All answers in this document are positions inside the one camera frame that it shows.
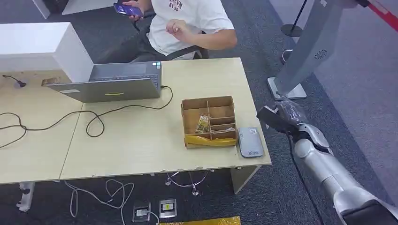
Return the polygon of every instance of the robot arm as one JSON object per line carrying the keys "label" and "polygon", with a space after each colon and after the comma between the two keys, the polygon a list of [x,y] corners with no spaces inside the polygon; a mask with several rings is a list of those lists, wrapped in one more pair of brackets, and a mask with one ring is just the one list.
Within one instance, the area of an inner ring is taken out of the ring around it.
{"label": "robot arm", "polygon": [[298,126],[294,153],[327,191],[344,225],[398,225],[398,209],[378,199],[359,184],[333,156],[328,141],[316,127]]}
{"label": "robot arm", "polygon": [[306,123],[298,104],[285,99],[278,109],[278,114],[274,114],[263,107],[257,117],[293,137],[294,155],[327,191],[344,225],[398,225],[398,209],[375,197],[354,179],[334,157],[322,131]]}

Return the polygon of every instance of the wooden desk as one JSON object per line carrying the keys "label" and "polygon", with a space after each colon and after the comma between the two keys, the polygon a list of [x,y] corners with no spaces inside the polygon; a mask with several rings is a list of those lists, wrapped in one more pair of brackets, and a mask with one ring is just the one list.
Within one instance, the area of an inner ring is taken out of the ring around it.
{"label": "wooden desk", "polygon": [[[18,114],[28,128],[44,128],[82,108],[82,103],[41,87],[42,79],[34,76],[24,73],[23,77],[31,79],[21,89],[14,88],[14,80],[0,76],[0,113]],[[78,116],[71,115],[47,131],[28,131],[21,140],[0,149],[0,184],[59,179]],[[17,117],[0,116],[0,127],[14,124],[18,124]],[[23,132],[19,127],[0,130],[0,145]]]}
{"label": "wooden desk", "polygon": [[[163,62],[162,84],[173,89],[174,98],[162,110],[127,108],[105,115],[105,133],[90,138],[85,133],[92,115],[81,114],[60,179],[165,173],[175,171],[232,169],[237,193],[261,165],[271,164],[261,135],[264,157],[243,158],[237,148],[186,149],[181,101],[190,98],[232,96],[238,127],[261,126],[242,62],[239,58]],[[120,106],[163,106],[170,99],[164,89],[159,99],[84,104],[83,110],[102,113]],[[93,123],[90,132],[100,131]]]}

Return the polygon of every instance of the logo on stand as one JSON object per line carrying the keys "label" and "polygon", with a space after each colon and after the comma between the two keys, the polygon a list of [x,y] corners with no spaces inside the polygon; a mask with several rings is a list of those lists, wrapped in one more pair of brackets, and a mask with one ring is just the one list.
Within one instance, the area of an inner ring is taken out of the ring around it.
{"label": "logo on stand", "polygon": [[319,52],[317,52],[314,56],[316,60],[321,60],[323,57],[325,57],[328,54],[328,51],[326,49],[321,49]]}

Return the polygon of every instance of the purple phone case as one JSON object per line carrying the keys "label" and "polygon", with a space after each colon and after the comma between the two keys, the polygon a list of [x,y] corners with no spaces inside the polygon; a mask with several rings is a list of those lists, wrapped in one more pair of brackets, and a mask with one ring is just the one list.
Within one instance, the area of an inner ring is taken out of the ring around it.
{"label": "purple phone case", "polygon": [[115,10],[117,13],[123,14],[123,15],[138,15],[139,17],[143,17],[144,15],[142,14],[141,10],[137,7],[133,6],[126,6],[118,3],[113,4]]}

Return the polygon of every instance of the laptop keyboard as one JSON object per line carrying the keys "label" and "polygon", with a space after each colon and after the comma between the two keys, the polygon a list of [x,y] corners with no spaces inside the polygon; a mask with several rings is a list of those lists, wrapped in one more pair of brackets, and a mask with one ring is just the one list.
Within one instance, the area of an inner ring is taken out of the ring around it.
{"label": "laptop keyboard", "polygon": [[131,79],[151,79],[153,85],[158,89],[158,75],[135,75],[135,76],[120,76],[120,77],[104,77],[97,78],[94,81],[119,81],[119,80],[131,80]]}

